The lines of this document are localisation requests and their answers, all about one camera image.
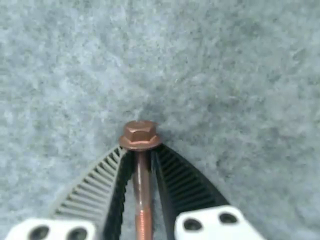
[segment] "gripper jaw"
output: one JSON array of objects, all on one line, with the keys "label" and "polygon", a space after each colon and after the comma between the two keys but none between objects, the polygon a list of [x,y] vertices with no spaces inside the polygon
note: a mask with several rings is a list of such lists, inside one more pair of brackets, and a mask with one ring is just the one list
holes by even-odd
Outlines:
[{"label": "gripper jaw", "polygon": [[151,153],[168,240],[184,212],[229,205],[218,189],[189,161],[162,144]]},{"label": "gripper jaw", "polygon": [[67,187],[48,217],[90,221],[102,239],[119,239],[126,185],[132,171],[132,153],[115,146]]}]

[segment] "copper bolt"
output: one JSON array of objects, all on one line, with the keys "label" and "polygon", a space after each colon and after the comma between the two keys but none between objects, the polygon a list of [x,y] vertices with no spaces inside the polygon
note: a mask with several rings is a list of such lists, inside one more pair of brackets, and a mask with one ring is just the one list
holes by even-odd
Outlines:
[{"label": "copper bolt", "polygon": [[137,240],[152,240],[150,172],[147,151],[161,144],[152,121],[130,121],[124,126],[119,144],[135,151],[133,190],[135,196],[135,230]]}]

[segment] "white mounting plate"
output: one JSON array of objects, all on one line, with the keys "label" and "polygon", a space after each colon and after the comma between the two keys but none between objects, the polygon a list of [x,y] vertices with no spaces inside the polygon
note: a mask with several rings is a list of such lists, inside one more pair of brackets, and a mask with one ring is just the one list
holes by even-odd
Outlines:
[{"label": "white mounting plate", "polygon": [[[32,237],[33,233],[41,227],[47,228],[47,234],[41,237]],[[83,240],[97,240],[96,227],[90,221],[84,220],[51,220],[43,218],[30,218],[14,226],[5,240],[68,240],[75,230],[85,232]]]},{"label": "white mounting plate", "polygon": [[[224,223],[226,220],[221,220],[221,216],[230,215],[235,217],[233,220],[236,219],[236,222]],[[190,230],[185,225],[187,220],[198,221],[201,228],[198,225],[193,226],[196,230]],[[174,236],[176,240],[265,240],[241,211],[230,205],[181,213],[175,220]]]}]

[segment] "white bracket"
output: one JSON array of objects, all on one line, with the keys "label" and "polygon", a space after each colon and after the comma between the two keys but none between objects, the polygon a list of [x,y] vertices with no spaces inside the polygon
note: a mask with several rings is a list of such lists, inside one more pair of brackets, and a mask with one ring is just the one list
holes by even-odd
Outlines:
[{"label": "white bracket", "polygon": [[181,213],[174,236],[176,240],[266,240],[230,205]]},{"label": "white bracket", "polygon": [[98,240],[96,227],[84,220],[30,218],[14,226],[5,240]]}]

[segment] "floor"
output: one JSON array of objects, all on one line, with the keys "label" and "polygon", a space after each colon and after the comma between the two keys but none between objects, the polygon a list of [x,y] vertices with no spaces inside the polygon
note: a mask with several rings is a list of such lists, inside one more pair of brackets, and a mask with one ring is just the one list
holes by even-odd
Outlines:
[{"label": "floor", "polygon": [[[0,239],[137,119],[267,239],[319,239],[318,0],[2,0],[0,16]],[[122,240],[133,206],[129,188]]]}]

